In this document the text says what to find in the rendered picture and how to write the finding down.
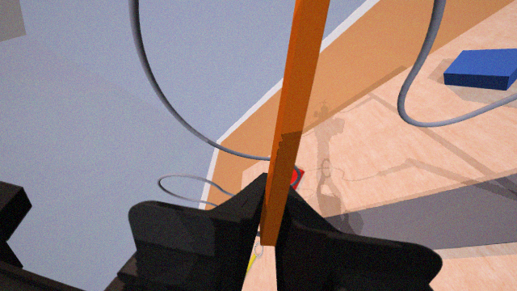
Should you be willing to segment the blue block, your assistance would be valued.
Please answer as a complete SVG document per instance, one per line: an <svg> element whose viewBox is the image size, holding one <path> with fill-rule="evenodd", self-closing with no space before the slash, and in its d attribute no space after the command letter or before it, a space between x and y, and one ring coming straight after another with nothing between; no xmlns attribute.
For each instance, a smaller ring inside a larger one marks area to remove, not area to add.
<svg viewBox="0 0 517 291"><path fill-rule="evenodd" d="M444 85L506 91L517 80L517 48L463 50L443 78Z"/></svg>

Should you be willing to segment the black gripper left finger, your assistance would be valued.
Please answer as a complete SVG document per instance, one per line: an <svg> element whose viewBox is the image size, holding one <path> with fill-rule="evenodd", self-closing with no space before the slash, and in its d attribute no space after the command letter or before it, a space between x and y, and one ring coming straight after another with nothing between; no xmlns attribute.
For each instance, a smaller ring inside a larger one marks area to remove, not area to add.
<svg viewBox="0 0 517 291"><path fill-rule="evenodd" d="M144 200L128 211L136 248L147 245L223 266L221 291L242 291L258 232L268 173L214 209Z"/></svg>

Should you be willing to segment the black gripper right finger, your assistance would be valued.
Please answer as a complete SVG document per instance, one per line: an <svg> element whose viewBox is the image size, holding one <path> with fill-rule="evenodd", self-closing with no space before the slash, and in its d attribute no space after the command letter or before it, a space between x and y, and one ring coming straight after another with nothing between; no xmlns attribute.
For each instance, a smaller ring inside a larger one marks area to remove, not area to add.
<svg viewBox="0 0 517 291"><path fill-rule="evenodd" d="M430 284L443 266L429 247L335 229L291 185L274 250L277 291L321 291L338 267L422 277Z"/></svg>

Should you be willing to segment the orange handle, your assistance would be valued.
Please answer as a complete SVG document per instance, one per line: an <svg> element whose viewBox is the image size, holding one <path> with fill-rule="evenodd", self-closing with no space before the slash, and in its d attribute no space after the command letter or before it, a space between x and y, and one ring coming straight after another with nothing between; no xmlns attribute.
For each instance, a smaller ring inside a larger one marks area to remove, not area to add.
<svg viewBox="0 0 517 291"><path fill-rule="evenodd" d="M259 223L260 245L275 247L301 142L330 0L296 0Z"/></svg>

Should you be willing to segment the red block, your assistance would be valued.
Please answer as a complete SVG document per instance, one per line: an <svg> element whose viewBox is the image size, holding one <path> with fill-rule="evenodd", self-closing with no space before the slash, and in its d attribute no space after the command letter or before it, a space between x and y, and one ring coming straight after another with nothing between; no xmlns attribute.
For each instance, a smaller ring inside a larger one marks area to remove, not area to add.
<svg viewBox="0 0 517 291"><path fill-rule="evenodd" d="M302 177L303 177L303 175L304 175L305 171L303 171L303 170L301 170L301 169L299 169L299 170L301 171L301 179L302 179ZM294 169L293 174L292 174L292 181L291 181L291 184L292 184L292 183L294 183L294 182L296 181L297 176L298 176L298 174L297 174L296 170ZM301 181L301 180L300 180L300 181ZM300 183L300 181L299 181L299 183ZM298 183L298 184L296 184L296 185L293 187L295 190L297 189L297 187L298 187L299 183Z"/></svg>

